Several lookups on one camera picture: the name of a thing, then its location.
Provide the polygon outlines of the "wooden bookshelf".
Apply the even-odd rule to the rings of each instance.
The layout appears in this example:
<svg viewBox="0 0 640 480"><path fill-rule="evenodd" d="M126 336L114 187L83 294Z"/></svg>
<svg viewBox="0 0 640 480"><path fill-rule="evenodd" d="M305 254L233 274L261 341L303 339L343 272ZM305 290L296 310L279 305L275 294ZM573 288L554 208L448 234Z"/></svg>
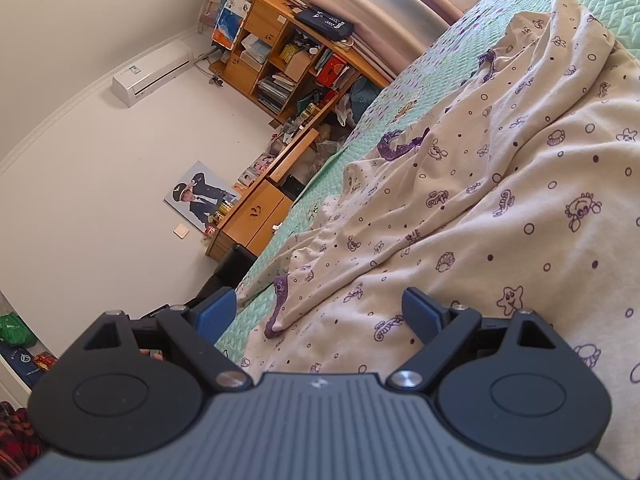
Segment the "wooden bookshelf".
<svg viewBox="0 0 640 480"><path fill-rule="evenodd" d="M303 128L353 76L378 90L390 83L348 41L331 41L299 23L297 12L291 0L205 0L200 29L212 29L209 81L228 84L277 124L297 120ZM350 65L336 89L316 83L332 53Z"/></svg>

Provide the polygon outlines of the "wooden desk with drawers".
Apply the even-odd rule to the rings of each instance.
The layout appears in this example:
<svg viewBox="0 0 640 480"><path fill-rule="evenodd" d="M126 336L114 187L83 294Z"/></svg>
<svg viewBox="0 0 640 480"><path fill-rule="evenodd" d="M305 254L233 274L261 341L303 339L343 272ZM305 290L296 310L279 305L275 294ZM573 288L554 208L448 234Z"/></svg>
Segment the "wooden desk with drawers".
<svg viewBox="0 0 640 480"><path fill-rule="evenodd" d="M262 253L273 237L273 227L285 219L292 207L293 201L281 190L281 182L318 138L317 126L356 79L353 76L342 91L332 94L329 102L296 133L292 142L244 192L216 227L205 251L207 257L221 263L222 257L235 244L242 245L254 256Z"/></svg>

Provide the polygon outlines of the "uniformed men portrait poster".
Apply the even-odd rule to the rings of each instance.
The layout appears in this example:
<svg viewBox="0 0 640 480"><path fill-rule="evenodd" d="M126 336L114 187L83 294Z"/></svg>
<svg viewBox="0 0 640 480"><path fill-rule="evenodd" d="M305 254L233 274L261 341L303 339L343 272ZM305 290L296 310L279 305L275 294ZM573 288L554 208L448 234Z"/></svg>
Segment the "uniformed men portrait poster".
<svg viewBox="0 0 640 480"><path fill-rule="evenodd" d="M196 162L165 195L164 202L202 233L218 223L240 196L202 162Z"/></svg>

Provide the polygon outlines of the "white wall air conditioner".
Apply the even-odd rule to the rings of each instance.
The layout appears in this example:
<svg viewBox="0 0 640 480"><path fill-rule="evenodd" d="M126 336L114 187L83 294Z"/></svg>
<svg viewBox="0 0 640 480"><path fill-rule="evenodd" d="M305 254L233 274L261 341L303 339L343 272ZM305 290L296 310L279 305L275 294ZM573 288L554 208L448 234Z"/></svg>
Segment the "white wall air conditioner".
<svg viewBox="0 0 640 480"><path fill-rule="evenodd" d="M193 53L180 40L166 44L128 64L112 78L111 90L128 107L188 70Z"/></svg>

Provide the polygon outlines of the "red plaid cloth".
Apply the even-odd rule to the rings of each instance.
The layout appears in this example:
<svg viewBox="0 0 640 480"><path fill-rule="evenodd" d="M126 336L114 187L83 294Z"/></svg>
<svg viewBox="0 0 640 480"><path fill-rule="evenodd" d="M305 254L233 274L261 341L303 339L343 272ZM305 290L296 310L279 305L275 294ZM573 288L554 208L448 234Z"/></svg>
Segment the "red plaid cloth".
<svg viewBox="0 0 640 480"><path fill-rule="evenodd" d="M47 451L24 408L0 405L0 477L13 479Z"/></svg>

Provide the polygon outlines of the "cream purple-print pajama garment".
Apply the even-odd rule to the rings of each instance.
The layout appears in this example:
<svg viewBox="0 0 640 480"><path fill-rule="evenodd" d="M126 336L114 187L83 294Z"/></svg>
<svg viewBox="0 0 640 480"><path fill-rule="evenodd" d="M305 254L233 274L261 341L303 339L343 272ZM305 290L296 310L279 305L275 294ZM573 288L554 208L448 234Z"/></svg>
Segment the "cream purple-print pajama garment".
<svg viewBox="0 0 640 480"><path fill-rule="evenodd" d="M421 347L405 289L539 313L610 393L639 395L639 63L585 6L520 13L478 72L344 169L243 284L276 298L241 366L388 374Z"/></svg>

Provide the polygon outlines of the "red orange box on shelf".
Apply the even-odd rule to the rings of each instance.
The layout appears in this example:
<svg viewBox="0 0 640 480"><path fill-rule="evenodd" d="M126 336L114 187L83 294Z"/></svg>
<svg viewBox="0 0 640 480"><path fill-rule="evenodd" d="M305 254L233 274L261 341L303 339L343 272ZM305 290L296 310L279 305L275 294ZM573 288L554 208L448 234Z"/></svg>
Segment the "red orange box on shelf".
<svg viewBox="0 0 640 480"><path fill-rule="evenodd" d="M338 54L332 53L316 76L316 83L326 88L337 88L337 81L350 69L350 65Z"/></svg>

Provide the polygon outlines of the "green plastic bag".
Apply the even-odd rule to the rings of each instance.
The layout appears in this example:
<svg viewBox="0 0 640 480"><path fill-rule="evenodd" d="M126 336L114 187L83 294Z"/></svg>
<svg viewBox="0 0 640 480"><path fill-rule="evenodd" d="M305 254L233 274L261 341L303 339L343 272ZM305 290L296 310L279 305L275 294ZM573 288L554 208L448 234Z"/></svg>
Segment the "green plastic bag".
<svg viewBox="0 0 640 480"><path fill-rule="evenodd" d="M37 343L37 337L15 313L0 316L0 339L10 347L29 348Z"/></svg>

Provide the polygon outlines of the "dark blue hanging bag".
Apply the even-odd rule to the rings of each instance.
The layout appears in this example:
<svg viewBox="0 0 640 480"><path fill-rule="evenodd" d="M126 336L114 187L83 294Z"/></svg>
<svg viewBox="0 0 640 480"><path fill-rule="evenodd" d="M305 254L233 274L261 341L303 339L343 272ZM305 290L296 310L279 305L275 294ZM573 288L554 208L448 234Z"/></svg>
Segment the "dark blue hanging bag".
<svg viewBox="0 0 640 480"><path fill-rule="evenodd" d="M295 14L296 20L331 41L342 41L352 36L354 25L333 14L318 8L307 6Z"/></svg>

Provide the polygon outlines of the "green quilted bed cover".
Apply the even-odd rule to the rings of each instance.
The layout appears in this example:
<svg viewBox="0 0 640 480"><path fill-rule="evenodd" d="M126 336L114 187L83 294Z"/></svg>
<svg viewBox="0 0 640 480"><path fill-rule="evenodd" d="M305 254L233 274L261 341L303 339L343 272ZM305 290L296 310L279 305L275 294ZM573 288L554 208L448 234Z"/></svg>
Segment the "green quilted bed cover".
<svg viewBox="0 0 640 480"><path fill-rule="evenodd" d="M355 129L295 201L280 232L247 273L240 288L265 270L291 236L312 227L323 202L342 192L344 169L348 164L369 154L384 134L405 129L420 120L438 102L469 81L478 72L484 56L504 37L516 14L547 14L552 9L552 1L480 1L368 107L356 107ZM576 1L610 30L639 63L639 0ZM273 288L266 287L250 301L240 300L239 316L218 344L226 356L241 365L250 332L269 313L274 298Z"/></svg>

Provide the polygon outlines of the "white wall switch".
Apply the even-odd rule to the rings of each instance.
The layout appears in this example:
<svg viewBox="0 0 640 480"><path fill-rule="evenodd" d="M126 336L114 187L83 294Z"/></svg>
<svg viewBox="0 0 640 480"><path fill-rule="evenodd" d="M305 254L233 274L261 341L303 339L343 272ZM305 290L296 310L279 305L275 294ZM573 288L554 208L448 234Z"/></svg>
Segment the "white wall switch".
<svg viewBox="0 0 640 480"><path fill-rule="evenodd" d="M176 226L174 229L174 233L180 238L180 240L183 240L189 234L189 232L189 228L184 224L178 224L178 226Z"/></svg>

